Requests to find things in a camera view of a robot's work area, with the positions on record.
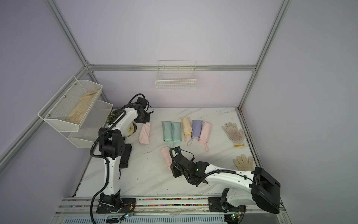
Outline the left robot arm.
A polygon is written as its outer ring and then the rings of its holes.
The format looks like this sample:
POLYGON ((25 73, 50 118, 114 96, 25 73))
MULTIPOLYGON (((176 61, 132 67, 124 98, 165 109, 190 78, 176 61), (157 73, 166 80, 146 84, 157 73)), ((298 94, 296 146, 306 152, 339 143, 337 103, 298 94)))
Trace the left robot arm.
POLYGON ((95 199, 99 197, 99 205, 104 206, 110 213, 116 213, 124 207, 120 196, 121 170, 128 168, 131 154, 131 144, 125 143, 126 131, 133 123, 147 123, 154 111, 148 112, 150 104, 145 95, 138 93, 119 109, 114 111, 117 118, 108 125, 100 128, 98 137, 90 149, 92 158, 104 160, 104 186, 91 199, 90 219, 96 223, 93 212, 95 199))

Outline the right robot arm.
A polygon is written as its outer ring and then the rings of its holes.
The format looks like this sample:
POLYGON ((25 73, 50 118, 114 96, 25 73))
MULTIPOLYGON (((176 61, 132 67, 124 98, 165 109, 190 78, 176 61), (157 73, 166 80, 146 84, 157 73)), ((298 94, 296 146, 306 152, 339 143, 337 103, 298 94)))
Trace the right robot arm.
POLYGON ((180 147, 171 148, 168 153, 173 177, 183 176, 196 187, 202 183, 224 185, 220 197, 208 198, 211 212, 245 212, 246 205, 253 203, 265 212, 279 214, 281 185, 266 170, 256 167, 253 171, 238 171, 194 162, 182 154, 180 147))

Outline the black umbrella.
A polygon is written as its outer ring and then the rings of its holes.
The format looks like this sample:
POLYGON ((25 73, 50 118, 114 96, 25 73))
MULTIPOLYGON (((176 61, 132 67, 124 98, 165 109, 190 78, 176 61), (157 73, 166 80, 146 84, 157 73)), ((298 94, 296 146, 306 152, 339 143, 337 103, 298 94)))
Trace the black umbrella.
POLYGON ((128 168, 129 158, 131 155, 132 145, 126 144, 125 151, 121 156, 120 165, 119 165, 119 178, 121 177, 121 170, 128 168))

